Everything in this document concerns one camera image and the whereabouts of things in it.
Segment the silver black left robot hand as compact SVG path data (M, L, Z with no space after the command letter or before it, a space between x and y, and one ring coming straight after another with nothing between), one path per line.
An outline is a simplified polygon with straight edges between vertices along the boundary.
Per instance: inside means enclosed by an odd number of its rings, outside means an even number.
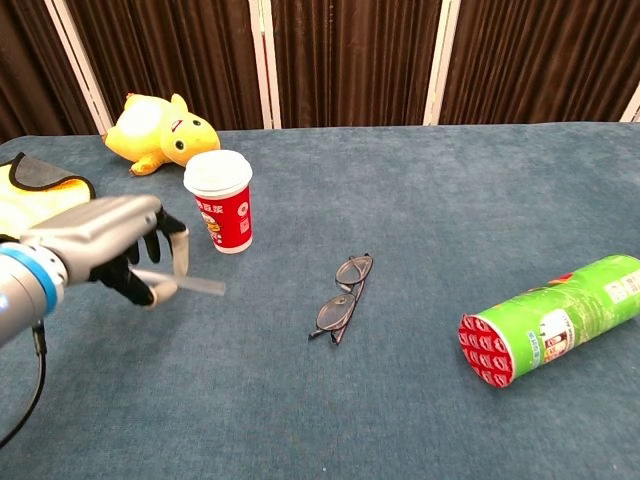
M153 308L177 292L177 283L161 280L149 285L131 267L140 261L140 240L149 259L160 261L159 235L169 244L173 274L184 277L189 266L189 230L154 195L111 196L82 203L29 228L20 242L53 253L66 270L69 286L100 282L135 305Z

